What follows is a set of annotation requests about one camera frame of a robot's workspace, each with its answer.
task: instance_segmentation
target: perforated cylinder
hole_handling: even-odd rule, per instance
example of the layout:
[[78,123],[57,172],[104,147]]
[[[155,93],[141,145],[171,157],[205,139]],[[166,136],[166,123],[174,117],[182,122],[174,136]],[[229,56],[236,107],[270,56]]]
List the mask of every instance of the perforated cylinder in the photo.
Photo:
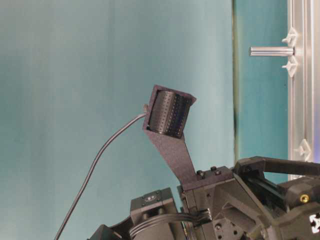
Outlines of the perforated cylinder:
[[159,91],[151,111],[149,129],[153,132],[181,138],[192,99],[172,91]]

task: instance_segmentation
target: teal backdrop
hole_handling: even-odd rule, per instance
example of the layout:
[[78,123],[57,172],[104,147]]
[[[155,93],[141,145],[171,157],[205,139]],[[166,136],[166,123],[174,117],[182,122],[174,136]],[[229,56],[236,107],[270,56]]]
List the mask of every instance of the teal backdrop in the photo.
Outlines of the teal backdrop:
[[288,59],[248,53],[250,46],[285,46],[287,17],[287,0],[233,0],[236,159],[288,158],[288,74],[281,68]]

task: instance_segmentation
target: aluminum rod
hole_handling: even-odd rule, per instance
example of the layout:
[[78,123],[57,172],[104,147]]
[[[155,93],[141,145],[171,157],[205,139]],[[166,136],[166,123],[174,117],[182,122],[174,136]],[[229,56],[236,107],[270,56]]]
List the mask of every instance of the aluminum rod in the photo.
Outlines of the aluminum rod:
[[294,48],[288,46],[251,46],[249,48],[250,56],[278,56],[290,57],[294,55]]

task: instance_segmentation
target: metal rod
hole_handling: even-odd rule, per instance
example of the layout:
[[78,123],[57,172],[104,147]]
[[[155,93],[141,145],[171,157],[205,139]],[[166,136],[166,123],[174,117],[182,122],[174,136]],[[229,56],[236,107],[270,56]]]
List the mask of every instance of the metal rod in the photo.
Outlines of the metal rod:
[[294,48],[287,46],[251,46],[249,48],[250,56],[290,57],[293,54]]
[[54,238],[54,240],[58,240],[59,237],[60,237],[60,235],[61,235],[61,233],[62,233],[62,231],[64,230],[64,228],[65,228],[65,226],[66,226],[66,224],[67,224],[67,222],[68,222],[68,220],[69,220],[72,212],[74,211],[74,209],[75,209],[75,207],[76,207],[76,205],[77,205],[77,203],[78,203],[78,201],[79,201],[82,193],[84,192],[84,190],[85,190],[85,188],[86,188],[86,186],[87,186],[87,184],[88,184],[88,182],[89,182],[89,180],[90,180],[90,177],[91,177],[91,175],[92,175],[92,173],[93,173],[93,171],[94,171],[94,169],[95,169],[95,166],[97,165],[97,163],[98,163],[98,161],[99,161],[102,153],[106,150],[106,148],[108,147],[108,145],[109,145],[113,140],[115,140],[115,138],[118,137],[124,130],[126,130],[128,127],[130,127],[130,126],[131,126],[133,123],[135,123],[137,120],[139,120],[139,119],[141,119],[141,118],[143,118],[143,117],[145,117],[145,116],[146,116],[146,113],[139,114],[138,116],[136,116],[134,119],[132,119],[132,120],[131,120],[130,122],[128,122],[126,125],[124,125],[121,129],[119,129],[115,134],[113,134],[113,135],[105,142],[105,144],[101,147],[101,149],[100,149],[99,152],[97,153],[95,159],[93,160],[93,163],[92,163],[92,165],[91,165],[91,167],[90,167],[90,169],[89,169],[89,172],[88,172],[88,174],[87,174],[87,176],[86,176],[86,178],[85,178],[85,180],[84,180],[84,182],[83,182],[83,184],[82,184],[82,186],[81,186],[78,194],[76,195],[76,197],[75,197],[75,199],[74,199],[74,201],[73,201],[73,203],[72,203],[72,205],[71,205],[68,213],[66,214],[66,216],[65,216],[65,218],[64,218],[64,220],[63,220],[63,222],[62,222],[62,224],[61,224],[61,226],[60,226],[60,228],[59,228],[59,230],[58,230],[58,232],[57,232],[57,234],[56,234],[56,236],[55,236],[55,238]]

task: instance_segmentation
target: metal frame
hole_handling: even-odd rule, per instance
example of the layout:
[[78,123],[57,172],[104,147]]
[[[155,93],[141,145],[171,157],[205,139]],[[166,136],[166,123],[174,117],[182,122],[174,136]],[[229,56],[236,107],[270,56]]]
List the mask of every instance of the metal frame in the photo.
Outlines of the metal frame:
[[288,158],[294,161],[320,162],[319,11],[318,0],[288,0],[288,31],[297,32],[294,57],[298,65],[288,77]]

